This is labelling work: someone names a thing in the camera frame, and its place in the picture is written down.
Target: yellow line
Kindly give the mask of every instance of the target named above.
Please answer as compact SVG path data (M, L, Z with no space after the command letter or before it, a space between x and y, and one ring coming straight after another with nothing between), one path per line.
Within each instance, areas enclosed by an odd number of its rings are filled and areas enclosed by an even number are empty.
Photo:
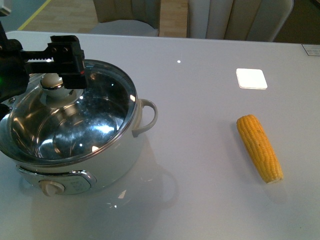
M24 24L22 24L18 30L23 30L44 8L45 6L48 5L48 3L50 3L51 0L46 0L44 2L44 4L41 5L41 7L39 7L39 9L37 11L34 12L34 14L31 15L31 17L29 17Z

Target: pot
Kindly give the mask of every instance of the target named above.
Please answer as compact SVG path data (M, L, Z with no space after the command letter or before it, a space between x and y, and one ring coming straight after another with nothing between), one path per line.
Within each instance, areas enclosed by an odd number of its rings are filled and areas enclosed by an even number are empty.
M87 88L65 89L55 73L35 74L25 94L5 102L0 151L47 196L101 189L136 162L142 133L158 118L154 103L138 99L130 77L118 67L85 60ZM154 117L140 126L143 108Z

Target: label sticker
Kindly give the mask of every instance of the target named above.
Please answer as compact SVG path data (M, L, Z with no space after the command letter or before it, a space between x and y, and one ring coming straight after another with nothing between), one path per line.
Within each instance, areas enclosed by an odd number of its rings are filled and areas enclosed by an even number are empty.
M302 44L302 47L309 56L320 56L320 45Z
M260 69L238 68L236 70L239 87L242 89L267 89L264 73Z

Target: yellow corn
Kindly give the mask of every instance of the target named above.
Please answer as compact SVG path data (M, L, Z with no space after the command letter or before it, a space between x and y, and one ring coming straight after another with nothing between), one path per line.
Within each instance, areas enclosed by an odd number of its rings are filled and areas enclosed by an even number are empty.
M259 120L254 115L243 116L236 127L261 178L267 184L282 180L280 163Z

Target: chair backrest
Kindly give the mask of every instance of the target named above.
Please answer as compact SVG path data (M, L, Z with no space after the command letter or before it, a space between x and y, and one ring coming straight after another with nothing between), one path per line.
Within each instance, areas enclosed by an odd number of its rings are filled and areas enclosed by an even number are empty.
M293 0L210 0L207 39L272 42Z
M159 29L161 0L93 0L93 3L99 23L137 20Z

